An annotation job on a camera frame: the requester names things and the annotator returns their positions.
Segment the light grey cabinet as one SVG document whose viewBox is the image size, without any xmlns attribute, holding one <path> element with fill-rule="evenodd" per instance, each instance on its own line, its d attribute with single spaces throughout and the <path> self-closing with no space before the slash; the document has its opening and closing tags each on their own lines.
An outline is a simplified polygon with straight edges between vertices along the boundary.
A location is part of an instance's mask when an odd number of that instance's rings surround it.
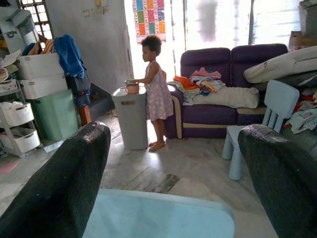
<svg viewBox="0 0 317 238">
<path fill-rule="evenodd" d="M 39 41 L 32 15 L 28 10 L 0 7 L 0 30 L 10 54 Z"/>
</svg>

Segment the grey cushion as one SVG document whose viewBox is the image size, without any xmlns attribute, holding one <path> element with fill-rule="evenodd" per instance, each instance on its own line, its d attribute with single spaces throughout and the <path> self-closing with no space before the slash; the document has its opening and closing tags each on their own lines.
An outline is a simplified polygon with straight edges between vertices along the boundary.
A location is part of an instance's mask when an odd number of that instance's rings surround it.
<svg viewBox="0 0 317 238">
<path fill-rule="evenodd" d="M 279 79 L 276 79 L 276 81 L 283 82 L 285 84 L 288 84 L 290 86 L 296 87 L 300 83 L 304 82 L 305 80 L 308 80 L 314 76 L 317 76 L 317 70 L 315 71 L 308 71 L 298 74 L 292 74 L 289 76 L 285 76 Z M 262 82 L 257 84 L 251 84 L 251 88 L 256 88 L 259 92 L 265 92 L 267 88 L 268 82 Z"/>
</svg>

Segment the pink pot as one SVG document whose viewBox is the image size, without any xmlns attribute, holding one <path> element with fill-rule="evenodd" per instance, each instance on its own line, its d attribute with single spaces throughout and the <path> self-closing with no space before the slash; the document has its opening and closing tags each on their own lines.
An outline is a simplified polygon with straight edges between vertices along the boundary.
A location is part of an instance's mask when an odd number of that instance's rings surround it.
<svg viewBox="0 0 317 238">
<path fill-rule="evenodd" d="M 139 83 L 135 82 L 135 80 L 125 80 L 126 92 L 128 94 L 138 94 L 139 93 Z"/>
</svg>

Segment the dark navy hanging garment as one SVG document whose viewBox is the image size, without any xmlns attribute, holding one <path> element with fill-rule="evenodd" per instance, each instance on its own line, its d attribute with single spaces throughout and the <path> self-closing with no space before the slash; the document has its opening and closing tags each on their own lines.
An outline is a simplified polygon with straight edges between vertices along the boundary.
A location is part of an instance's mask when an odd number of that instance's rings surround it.
<svg viewBox="0 0 317 238">
<path fill-rule="evenodd" d="M 66 83 L 68 88 L 72 91 L 77 107 L 80 108 L 90 104 L 91 82 L 86 72 L 84 72 L 83 78 L 66 76 Z"/>
</svg>

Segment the colourful chart poster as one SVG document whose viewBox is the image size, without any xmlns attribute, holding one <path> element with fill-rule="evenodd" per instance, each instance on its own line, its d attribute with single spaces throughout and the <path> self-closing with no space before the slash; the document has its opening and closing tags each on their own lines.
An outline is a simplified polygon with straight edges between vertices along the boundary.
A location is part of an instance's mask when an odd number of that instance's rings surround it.
<svg viewBox="0 0 317 238">
<path fill-rule="evenodd" d="M 164 0 L 132 0 L 137 44 L 149 35 L 166 41 Z"/>
</svg>

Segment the white quilted blanket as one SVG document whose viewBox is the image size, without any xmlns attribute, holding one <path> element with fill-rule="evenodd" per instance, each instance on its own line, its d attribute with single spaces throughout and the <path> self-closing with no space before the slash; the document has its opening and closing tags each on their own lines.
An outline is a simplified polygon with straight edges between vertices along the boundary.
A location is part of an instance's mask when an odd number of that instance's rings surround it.
<svg viewBox="0 0 317 238">
<path fill-rule="evenodd" d="M 217 93 L 209 93 L 207 96 L 199 94 L 189 100 L 189 104 L 255 109 L 259 104 L 259 96 L 256 88 L 223 87 Z"/>
</svg>

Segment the pile of folded clothes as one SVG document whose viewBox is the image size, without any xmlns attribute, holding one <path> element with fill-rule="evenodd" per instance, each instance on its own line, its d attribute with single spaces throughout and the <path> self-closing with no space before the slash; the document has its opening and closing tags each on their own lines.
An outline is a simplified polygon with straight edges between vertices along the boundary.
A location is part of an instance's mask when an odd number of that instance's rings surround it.
<svg viewBox="0 0 317 238">
<path fill-rule="evenodd" d="M 190 77 L 174 76 L 167 84 L 183 93 L 183 102 L 187 105 L 192 105 L 196 96 L 208 96 L 226 87 L 218 71 L 206 70 L 204 67 L 195 70 Z"/>
</svg>

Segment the mint green bin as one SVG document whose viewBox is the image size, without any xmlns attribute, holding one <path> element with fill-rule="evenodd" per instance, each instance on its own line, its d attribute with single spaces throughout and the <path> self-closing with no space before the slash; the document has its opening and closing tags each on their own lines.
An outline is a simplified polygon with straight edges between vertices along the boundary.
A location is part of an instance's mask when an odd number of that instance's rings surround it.
<svg viewBox="0 0 317 238">
<path fill-rule="evenodd" d="M 71 90 L 31 100 L 44 138 L 66 140 L 78 131 L 78 122 Z"/>
</svg>

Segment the purple fabric sofa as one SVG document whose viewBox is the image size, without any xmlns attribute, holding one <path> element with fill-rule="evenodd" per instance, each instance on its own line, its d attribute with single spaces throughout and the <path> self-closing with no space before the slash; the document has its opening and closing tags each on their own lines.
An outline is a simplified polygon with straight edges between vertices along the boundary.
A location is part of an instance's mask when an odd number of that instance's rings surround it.
<svg viewBox="0 0 317 238">
<path fill-rule="evenodd" d="M 250 88 L 243 72 L 259 63 L 288 52 L 284 44 L 261 44 L 238 46 L 233 49 L 209 48 L 188 50 L 181 56 L 181 76 L 189 77 L 200 68 L 217 71 L 227 86 Z M 224 138 L 229 125 L 249 125 L 261 123 L 266 107 L 265 93 L 260 93 L 256 108 L 245 106 L 237 109 L 230 106 L 188 104 L 189 96 L 194 93 L 202 97 L 198 90 L 186 92 L 176 81 L 169 83 L 172 95 L 174 115 L 165 121 L 167 138 Z"/>
</svg>

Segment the white paper sheet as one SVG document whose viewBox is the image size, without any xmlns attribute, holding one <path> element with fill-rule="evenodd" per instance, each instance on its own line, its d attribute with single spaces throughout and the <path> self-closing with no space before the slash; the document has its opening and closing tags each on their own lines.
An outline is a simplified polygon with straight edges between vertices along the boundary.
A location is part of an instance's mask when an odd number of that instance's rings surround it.
<svg viewBox="0 0 317 238">
<path fill-rule="evenodd" d="M 62 144 L 63 144 L 63 141 L 58 141 L 58 142 L 52 143 L 50 145 L 44 146 L 44 151 L 46 153 L 49 153 L 51 151 L 58 149 Z"/>
</svg>

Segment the cardboard box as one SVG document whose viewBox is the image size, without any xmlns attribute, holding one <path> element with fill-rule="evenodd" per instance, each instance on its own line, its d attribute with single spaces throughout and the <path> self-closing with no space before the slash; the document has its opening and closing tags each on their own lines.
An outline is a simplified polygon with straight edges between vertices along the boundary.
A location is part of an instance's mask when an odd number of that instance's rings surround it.
<svg viewBox="0 0 317 238">
<path fill-rule="evenodd" d="M 308 48 L 312 46 L 317 46 L 317 38 L 305 37 L 302 35 L 301 31 L 291 32 L 288 44 L 288 49 L 290 51 Z"/>
</svg>

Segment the child in lilac dress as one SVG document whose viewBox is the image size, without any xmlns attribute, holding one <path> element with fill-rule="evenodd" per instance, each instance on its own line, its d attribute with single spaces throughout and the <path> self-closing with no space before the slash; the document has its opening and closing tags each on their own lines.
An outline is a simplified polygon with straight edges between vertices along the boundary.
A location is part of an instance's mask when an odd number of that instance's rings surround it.
<svg viewBox="0 0 317 238">
<path fill-rule="evenodd" d="M 151 121 L 157 140 L 149 144 L 149 151 L 155 152 L 165 146 L 165 120 L 173 115 L 173 102 L 166 83 L 166 72 L 156 58 L 161 53 L 161 39 L 148 35 L 141 42 L 142 57 L 148 63 L 145 77 L 134 79 L 133 83 L 143 83 L 147 91 L 147 119 Z"/>
</svg>

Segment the brown wooden stand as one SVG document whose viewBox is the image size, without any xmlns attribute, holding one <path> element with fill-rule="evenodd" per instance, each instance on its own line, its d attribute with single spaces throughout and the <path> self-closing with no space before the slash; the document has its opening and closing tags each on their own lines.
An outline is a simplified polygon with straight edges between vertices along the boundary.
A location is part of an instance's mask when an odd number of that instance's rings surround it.
<svg viewBox="0 0 317 238">
<path fill-rule="evenodd" d="M 86 124 L 89 124 L 92 122 L 88 105 L 84 105 L 79 108 L 79 115 L 80 115 L 82 126 L 85 126 Z"/>
</svg>

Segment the white storage box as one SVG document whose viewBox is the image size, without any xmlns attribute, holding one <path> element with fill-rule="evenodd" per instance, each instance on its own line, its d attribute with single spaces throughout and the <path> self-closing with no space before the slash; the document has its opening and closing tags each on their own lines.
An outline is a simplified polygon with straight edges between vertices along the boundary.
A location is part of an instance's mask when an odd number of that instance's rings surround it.
<svg viewBox="0 0 317 238">
<path fill-rule="evenodd" d="M 57 53 L 21 56 L 18 58 L 18 77 L 34 79 L 64 73 Z"/>
<path fill-rule="evenodd" d="M 64 74 L 19 80 L 25 99 L 33 100 L 67 90 Z"/>
</svg>

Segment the window grille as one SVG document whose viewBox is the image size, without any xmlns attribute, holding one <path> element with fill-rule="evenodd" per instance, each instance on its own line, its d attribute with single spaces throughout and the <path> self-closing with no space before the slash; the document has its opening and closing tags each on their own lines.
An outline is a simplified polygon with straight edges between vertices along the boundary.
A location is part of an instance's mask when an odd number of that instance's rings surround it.
<svg viewBox="0 0 317 238">
<path fill-rule="evenodd" d="M 36 32 L 46 39 L 53 39 L 51 21 L 45 0 L 17 0 L 20 8 L 31 13 Z"/>
</svg>

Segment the light blue child chair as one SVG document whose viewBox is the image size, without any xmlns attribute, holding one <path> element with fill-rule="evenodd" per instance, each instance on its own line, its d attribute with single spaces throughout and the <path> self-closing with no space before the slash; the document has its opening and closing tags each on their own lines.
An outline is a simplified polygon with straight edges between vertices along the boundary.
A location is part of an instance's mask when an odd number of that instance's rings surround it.
<svg viewBox="0 0 317 238">
<path fill-rule="evenodd" d="M 202 199 L 100 189 L 83 238 L 235 238 L 233 210 Z"/>
<path fill-rule="evenodd" d="M 299 95 L 299 90 L 290 85 L 276 80 L 269 81 L 264 98 L 266 112 L 262 124 L 280 132 L 283 121 L 291 117 Z M 230 125 L 226 129 L 222 158 L 231 161 L 228 176 L 232 180 L 240 180 L 242 177 L 243 156 L 238 144 L 238 135 L 243 128 L 239 125 Z"/>
</svg>

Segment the grey tall lidded bin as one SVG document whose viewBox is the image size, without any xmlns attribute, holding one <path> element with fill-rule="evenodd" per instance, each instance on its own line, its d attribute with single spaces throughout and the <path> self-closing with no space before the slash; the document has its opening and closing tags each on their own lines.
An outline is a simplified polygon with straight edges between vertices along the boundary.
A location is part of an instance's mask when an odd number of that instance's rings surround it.
<svg viewBox="0 0 317 238">
<path fill-rule="evenodd" d="M 147 93 L 141 86 L 137 94 L 129 94 L 121 87 L 111 95 L 114 102 L 124 147 L 127 150 L 148 148 Z"/>
</svg>

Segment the long white cushion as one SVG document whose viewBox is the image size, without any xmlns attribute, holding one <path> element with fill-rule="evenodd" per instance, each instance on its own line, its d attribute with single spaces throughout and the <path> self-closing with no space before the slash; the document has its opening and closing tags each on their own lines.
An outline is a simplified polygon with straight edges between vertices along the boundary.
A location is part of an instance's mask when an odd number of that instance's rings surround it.
<svg viewBox="0 0 317 238">
<path fill-rule="evenodd" d="M 317 46 L 290 51 L 244 71 L 249 83 L 257 84 L 317 70 Z"/>
</svg>

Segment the blue hanging cloth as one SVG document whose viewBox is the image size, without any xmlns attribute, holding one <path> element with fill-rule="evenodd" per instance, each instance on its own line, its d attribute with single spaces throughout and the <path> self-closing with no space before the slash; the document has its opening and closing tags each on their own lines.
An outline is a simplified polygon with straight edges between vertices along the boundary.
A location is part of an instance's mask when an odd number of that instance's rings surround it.
<svg viewBox="0 0 317 238">
<path fill-rule="evenodd" d="M 53 41 L 54 51 L 59 55 L 59 63 L 66 76 L 84 78 L 85 68 L 74 38 L 65 34 Z"/>
</svg>

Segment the white shelf rack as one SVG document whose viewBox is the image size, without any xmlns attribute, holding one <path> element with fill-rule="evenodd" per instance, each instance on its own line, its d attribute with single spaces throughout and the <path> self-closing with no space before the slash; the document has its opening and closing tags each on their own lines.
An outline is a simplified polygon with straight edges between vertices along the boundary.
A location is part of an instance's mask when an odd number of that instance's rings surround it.
<svg viewBox="0 0 317 238">
<path fill-rule="evenodd" d="M 0 83 L 0 103 L 2 102 L 23 102 L 27 103 L 24 99 L 21 87 L 17 80 L 7 80 L 5 82 Z M 13 145 L 13 149 L 5 148 L 1 141 L 0 141 L 0 149 L 6 153 L 19 156 L 19 157 L 25 157 L 27 154 L 29 154 L 31 151 L 34 151 L 37 148 L 40 148 L 42 146 L 42 143 L 40 142 L 40 145 L 36 147 L 35 149 L 32 149 L 26 153 L 21 153 L 20 150 L 17 147 L 16 142 L 14 141 L 14 137 L 12 135 L 11 129 L 15 127 L 23 127 L 23 128 L 31 128 L 36 129 L 34 125 L 34 119 L 30 122 L 27 122 L 25 124 L 19 125 L 19 126 L 10 126 L 8 125 L 6 118 L 2 112 L 2 109 L 0 108 L 0 134 L 5 132 L 10 140 L 10 142 Z"/>
</svg>

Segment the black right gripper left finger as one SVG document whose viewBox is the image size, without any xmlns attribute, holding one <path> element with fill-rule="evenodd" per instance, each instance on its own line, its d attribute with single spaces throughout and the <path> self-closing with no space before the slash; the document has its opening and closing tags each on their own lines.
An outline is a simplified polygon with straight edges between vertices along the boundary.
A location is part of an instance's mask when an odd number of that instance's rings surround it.
<svg viewBox="0 0 317 238">
<path fill-rule="evenodd" d="M 0 238 L 82 238 L 110 141 L 110 129 L 100 121 L 65 140 L 0 216 Z"/>
</svg>

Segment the tan hanging clothes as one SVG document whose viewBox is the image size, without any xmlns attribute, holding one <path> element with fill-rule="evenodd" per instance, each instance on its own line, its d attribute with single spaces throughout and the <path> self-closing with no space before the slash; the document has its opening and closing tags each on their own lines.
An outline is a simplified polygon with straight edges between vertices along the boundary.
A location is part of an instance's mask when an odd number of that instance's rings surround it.
<svg viewBox="0 0 317 238">
<path fill-rule="evenodd" d="M 40 35 L 39 42 L 27 45 L 22 52 L 22 56 L 50 54 L 53 50 L 53 43 L 54 41 L 52 39 L 47 39 Z"/>
</svg>

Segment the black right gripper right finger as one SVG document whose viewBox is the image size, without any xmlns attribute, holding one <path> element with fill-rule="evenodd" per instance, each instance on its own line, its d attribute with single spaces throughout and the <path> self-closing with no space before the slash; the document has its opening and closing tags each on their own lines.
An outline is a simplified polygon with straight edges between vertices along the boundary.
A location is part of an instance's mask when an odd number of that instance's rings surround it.
<svg viewBox="0 0 317 238">
<path fill-rule="evenodd" d="M 238 144 L 279 238 L 317 238 L 317 160 L 275 130 L 248 125 Z"/>
</svg>

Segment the heap of mixed clothes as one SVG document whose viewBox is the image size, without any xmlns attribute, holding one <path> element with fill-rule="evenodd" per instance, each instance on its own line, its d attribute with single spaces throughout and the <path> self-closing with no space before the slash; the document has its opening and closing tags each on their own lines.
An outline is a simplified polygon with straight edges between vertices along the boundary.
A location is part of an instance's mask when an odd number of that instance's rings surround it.
<svg viewBox="0 0 317 238">
<path fill-rule="evenodd" d="M 300 92 L 300 98 L 295 105 L 291 118 L 284 124 L 293 134 L 317 127 L 317 87 L 306 88 Z"/>
</svg>

